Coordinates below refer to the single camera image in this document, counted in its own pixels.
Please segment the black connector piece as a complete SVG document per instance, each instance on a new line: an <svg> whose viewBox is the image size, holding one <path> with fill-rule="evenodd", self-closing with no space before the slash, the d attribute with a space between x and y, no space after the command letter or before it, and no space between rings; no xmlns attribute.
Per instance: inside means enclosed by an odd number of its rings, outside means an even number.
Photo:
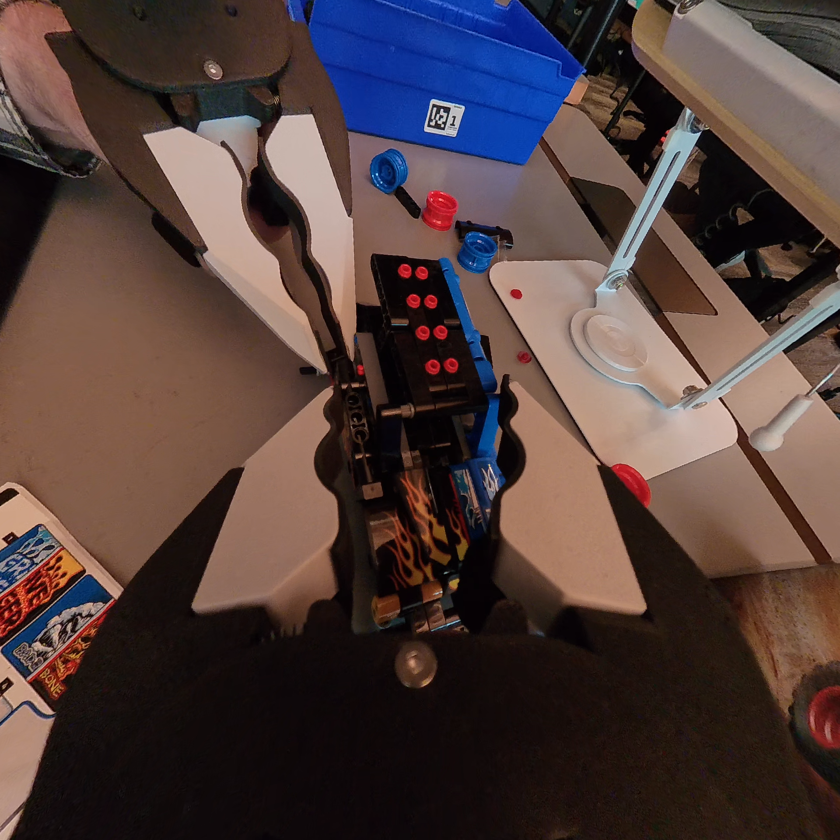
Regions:
<svg viewBox="0 0 840 840"><path fill-rule="evenodd" d="M489 226L473 223L471 220L456 220L455 231L459 242L463 242L470 233L479 233L497 242L498 247L512 249L514 245L513 235L510 229L501 226Z"/></svg>

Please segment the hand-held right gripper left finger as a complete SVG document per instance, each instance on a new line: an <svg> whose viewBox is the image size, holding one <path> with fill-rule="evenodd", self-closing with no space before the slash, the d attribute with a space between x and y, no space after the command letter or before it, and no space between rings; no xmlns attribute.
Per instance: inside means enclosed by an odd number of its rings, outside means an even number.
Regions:
<svg viewBox="0 0 840 840"><path fill-rule="evenodd" d="M198 585L199 614L260 606L285 634L313 603L352 606L352 488L341 390L330 387L245 463Z"/></svg>

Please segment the person's left forearm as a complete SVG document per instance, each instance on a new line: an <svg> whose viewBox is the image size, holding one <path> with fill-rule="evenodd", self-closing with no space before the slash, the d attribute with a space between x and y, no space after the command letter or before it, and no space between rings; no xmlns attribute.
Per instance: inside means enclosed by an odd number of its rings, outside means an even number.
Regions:
<svg viewBox="0 0 840 840"><path fill-rule="evenodd" d="M46 41L69 32L52 2L1 2L1 154L49 172L85 177L102 152L70 79Z"/></svg>

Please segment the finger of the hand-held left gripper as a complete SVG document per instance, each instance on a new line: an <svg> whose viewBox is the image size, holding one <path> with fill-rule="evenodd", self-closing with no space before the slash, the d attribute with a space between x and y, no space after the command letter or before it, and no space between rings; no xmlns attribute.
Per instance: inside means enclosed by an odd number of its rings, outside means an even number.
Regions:
<svg viewBox="0 0 840 840"><path fill-rule="evenodd" d="M288 217L298 262L319 294L335 349L353 354L355 277L350 142L343 116L320 130L311 112L284 113L259 142L259 175Z"/></svg>
<svg viewBox="0 0 840 840"><path fill-rule="evenodd" d="M232 151L184 128L144 139L206 246L206 266L290 349L325 373L308 317L288 295L277 258L250 226L245 176Z"/></svg>

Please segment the white book stand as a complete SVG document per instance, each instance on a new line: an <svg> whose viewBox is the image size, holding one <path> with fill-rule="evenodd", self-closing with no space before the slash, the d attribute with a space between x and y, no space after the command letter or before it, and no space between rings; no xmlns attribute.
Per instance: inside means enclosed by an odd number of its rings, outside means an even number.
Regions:
<svg viewBox="0 0 840 840"><path fill-rule="evenodd" d="M598 458L649 479L736 443L735 421L719 400L827 322L838 311L839 284L704 385L626 284L644 238L709 126L838 240L838 82L718 2L682 2L672 14L645 3L633 48L686 109L610 265L500 262L490 284ZM514 287L521 300L510 297Z"/></svg>

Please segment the blue storage bin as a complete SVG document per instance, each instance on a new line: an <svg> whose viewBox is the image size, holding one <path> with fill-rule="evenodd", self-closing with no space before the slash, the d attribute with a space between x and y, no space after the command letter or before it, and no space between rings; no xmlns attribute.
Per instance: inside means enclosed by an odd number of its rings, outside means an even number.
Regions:
<svg viewBox="0 0 840 840"><path fill-rule="evenodd" d="M523 165L583 73L519 2L317 1L349 130Z"/></svg>

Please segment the brick-built toy truck model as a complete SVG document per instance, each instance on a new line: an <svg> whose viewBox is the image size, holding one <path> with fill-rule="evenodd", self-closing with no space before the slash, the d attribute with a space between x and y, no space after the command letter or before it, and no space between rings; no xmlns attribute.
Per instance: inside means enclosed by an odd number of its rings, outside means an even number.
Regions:
<svg viewBox="0 0 840 840"><path fill-rule="evenodd" d="M343 441L374 573L378 629L462 631L453 604L505 484L497 378L446 258L373 254L357 307Z"/></svg>

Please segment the red toy wheel rim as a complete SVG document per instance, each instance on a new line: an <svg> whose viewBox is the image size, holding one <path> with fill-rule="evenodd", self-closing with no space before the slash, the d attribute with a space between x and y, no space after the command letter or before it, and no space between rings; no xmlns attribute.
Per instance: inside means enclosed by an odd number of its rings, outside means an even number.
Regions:
<svg viewBox="0 0 840 840"><path fill-rule="evenodd" d="M612 465L612 471L635 498L648 508L652 500L652 491L643 475L634 467L624 463Z"/></svg>
<svg viewBox="0 0 840 840"><path fill-rule="evenodd" d="M426 226L445 232L452 228L458 211L457 200L446 192L432 190L427 194L421 219Z"/></svg>

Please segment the blue toy wheel rim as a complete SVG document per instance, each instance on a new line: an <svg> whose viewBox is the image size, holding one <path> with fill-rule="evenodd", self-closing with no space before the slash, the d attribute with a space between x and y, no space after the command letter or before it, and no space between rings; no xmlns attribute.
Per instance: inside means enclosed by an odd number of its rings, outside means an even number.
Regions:
<svg viewBox="0 0 840 840"><path fill-rule="evenodd" d="M406 158L397 149L381 152L371 160L371 183L384 194L393 194L405 184L407 177Z"/></svg>
<svg viewBox="0 0 840 840"><path fill-rule="evenodd" d="M468 231L457 255L462 268L473 274L488 271L498 252L497 240L477 230Z"/></svg>

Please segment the black perforated chair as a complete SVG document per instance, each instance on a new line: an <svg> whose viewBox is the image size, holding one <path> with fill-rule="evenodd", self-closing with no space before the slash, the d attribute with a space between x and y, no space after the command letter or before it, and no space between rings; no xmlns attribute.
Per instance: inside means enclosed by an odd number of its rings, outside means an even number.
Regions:
<svg viewBox="0 0 840 840"><path fill-rule="evenodd" d="M1 159L1 319L25 271L61 176Z"/></svg>

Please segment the sticker sheet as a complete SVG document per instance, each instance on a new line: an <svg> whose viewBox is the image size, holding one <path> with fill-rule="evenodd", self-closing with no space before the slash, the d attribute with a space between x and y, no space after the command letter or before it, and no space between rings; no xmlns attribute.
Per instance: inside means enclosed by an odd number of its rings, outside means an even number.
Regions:
<svg viewBox="0 0 840 840"><path fill-rule="evenodd" d="M1 488L1 837L56 710L121 587L25 488Z"/></svg>

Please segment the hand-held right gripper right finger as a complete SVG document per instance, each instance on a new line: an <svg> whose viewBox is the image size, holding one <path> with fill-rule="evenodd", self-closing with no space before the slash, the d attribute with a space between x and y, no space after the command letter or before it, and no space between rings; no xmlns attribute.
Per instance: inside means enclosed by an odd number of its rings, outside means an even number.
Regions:
<svg viewBox="0 0 840 840"><path fill-rule="evenodd" d="M488 534L464 561L462 622L480 631L501 598L544 633L569 606L642 615L647 605L596 458L508 377L498 420L505 483Z"/></svg>

